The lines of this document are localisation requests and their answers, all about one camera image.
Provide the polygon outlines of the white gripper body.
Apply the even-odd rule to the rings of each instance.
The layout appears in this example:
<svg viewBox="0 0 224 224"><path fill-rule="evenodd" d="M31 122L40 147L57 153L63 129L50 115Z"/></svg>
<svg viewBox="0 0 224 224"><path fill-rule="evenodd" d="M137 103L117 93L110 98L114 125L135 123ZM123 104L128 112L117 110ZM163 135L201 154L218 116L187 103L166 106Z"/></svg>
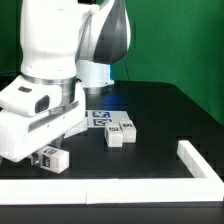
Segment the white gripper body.
<svg viewBox="0 0 224 224"><path fill-rule="evenodd" d="M85 117L85 93L80 81L72 84L71 103L63 88L29 82L19 75L0 91L0 156L19 162L79 125Z"/></svg>

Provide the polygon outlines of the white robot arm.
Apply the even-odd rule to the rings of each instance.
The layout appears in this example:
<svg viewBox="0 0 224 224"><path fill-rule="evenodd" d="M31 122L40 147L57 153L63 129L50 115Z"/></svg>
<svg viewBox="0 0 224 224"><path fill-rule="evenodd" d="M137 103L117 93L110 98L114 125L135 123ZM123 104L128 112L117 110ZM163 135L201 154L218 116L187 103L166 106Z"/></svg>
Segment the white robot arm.
<svg viewBox="0 0 224 224"><path fill-rule="evenodd" d="M19 162L81 123L77 62L113 64L130 40L125 0L23 0L21 74L0 91L0 156Z"/></svg>

